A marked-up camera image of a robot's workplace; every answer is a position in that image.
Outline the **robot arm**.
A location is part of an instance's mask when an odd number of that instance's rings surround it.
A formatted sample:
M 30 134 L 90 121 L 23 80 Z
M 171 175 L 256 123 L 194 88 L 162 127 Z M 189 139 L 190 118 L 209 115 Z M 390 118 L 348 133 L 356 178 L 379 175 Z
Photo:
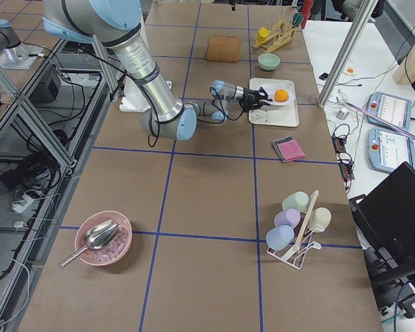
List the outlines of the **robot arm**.
M 245 112 L 269 102 L 263 88 L 255 91 L 221 80 L 212 83 L 210 107 L 174 97 L 140 35 L 139 1 L 44 1 L 43 9 L 44 28 L 49 34 L 81 44 L 97 39 L 115 53 L 150 106 L 142 116 L 142 127 L 150 136 L 189 140 L 199 116 L 224 122 L 228 117 L 225 104 L 231 99 L 238 100 Z

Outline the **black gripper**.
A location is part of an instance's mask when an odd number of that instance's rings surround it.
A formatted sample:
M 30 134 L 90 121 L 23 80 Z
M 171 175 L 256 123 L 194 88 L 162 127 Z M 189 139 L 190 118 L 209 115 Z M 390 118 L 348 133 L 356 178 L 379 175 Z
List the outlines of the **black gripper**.
M 231 10 L 236 10 L 236 0 L 229 0 Z M 263 104 L 268 104 L 271 99 L 268 97 L 268 93 L 261 86 L 258 91 L 243 89 L 243 95 L 240 97 L 240 107 L 243 112 L 249 112 L 250 110 L 259 109 Z

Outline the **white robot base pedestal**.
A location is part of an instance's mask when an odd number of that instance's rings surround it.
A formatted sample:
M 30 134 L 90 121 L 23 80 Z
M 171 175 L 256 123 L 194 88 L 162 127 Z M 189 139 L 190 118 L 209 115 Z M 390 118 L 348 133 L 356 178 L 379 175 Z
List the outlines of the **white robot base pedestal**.
M 117 22 L 124 35 L 113 49 L 129 74 L 122 99 L 123 111 L 158 114 L 160 121 L 169 120 L 175 98 L 149 52 L 142 35 L 142 8 L 139 1 L 122 1 Z

